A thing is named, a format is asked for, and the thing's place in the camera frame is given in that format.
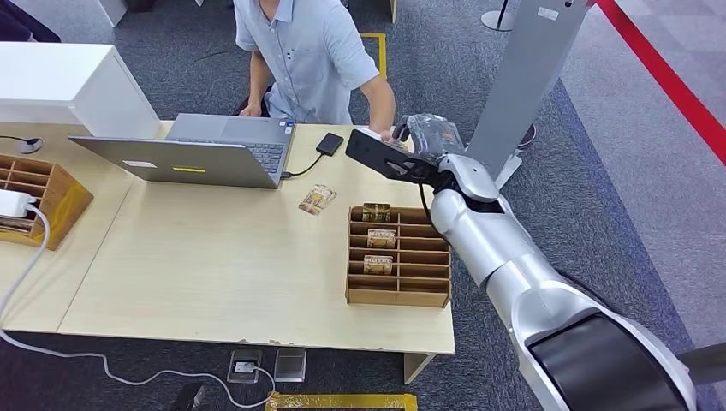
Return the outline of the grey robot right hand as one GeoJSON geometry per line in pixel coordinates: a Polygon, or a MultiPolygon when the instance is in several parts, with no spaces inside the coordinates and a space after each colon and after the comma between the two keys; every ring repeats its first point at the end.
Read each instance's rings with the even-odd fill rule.
{"type": "Polygon", "coordinates": [[[456,125],[431,113],[404,116],[402,123],[394,128],[392,137],[401,143],[411,140],[414,153],[432,164],[439,164],[445,155],[465,153],[456,125]]]}

